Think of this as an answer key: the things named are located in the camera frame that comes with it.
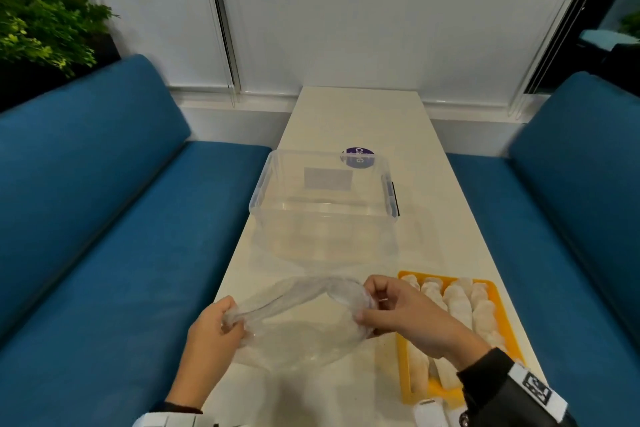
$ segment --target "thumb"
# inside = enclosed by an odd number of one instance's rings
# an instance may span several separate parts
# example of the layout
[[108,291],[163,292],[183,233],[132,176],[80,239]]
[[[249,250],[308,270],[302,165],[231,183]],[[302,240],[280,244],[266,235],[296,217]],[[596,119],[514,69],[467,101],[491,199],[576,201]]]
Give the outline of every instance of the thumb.
[[235,350],[240,346],[240,341],[244,337],[244,322],[240,321],[234,325],[231,330],[225,334],[225,342]]
[[385,332],[398,329],[397,314],[393,310],[363,309],[355,316],[356,323]]

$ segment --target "green plant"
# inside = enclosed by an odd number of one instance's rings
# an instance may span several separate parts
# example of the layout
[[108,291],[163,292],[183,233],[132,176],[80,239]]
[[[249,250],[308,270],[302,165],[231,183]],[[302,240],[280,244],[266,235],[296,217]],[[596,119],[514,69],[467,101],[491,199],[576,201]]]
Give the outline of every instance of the green plant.
[[640,39],[640,10],[625,16],[620,21],[620,32]]
[[0,59],[28,60],[74,75],[74,64],[93,66],[88,42],[108,33],[113,16],[90,0],[0,0]]

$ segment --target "round purple sticker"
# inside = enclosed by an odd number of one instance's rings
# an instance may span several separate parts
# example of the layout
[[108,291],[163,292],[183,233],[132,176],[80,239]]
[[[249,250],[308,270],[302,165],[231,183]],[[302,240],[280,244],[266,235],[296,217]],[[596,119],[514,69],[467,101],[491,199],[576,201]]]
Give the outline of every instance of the round purple sticker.
[[373,155],[373,152],[364,147],[349,147],[345,154],[355,154],[354,156],[342,156],[342,162],[345,162],[349,167],[355,169],[366,169],[374,164],[375,159],[363,157],[363,154]]

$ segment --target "clear plastic bag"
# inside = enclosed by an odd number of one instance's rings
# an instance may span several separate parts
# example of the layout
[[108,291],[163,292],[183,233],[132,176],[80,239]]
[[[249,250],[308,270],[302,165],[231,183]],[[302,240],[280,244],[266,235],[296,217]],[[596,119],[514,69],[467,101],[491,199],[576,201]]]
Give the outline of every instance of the clear plastic bag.
[[[287,315],[287,311],[323,294],[333,302],[329,307],[319,303],[307,317],[304,311]],[[333,307],[335,303],[342,307]],[[286,371],[322,366],[346,355],[371,333],[370,329],[357,325],[353,315],[376,307],[376,302],[355,279],[294,277],[229,310],[223,321],[228,327],[244,321],[244,329],[249,333],[236,352],[236,362]]]

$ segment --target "blue bench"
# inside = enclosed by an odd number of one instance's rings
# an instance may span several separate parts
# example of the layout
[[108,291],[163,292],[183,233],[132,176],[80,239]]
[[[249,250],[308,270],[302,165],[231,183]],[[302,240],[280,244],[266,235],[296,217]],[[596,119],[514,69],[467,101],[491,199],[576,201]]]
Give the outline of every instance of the blue bench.
[[128,426],[166,395],[269,149],[188,142],[134,56],[0,115],[0,412]]
[[636,425],[640,98],[569,78],[509,158],[449,155],[536,356],[580,427]]

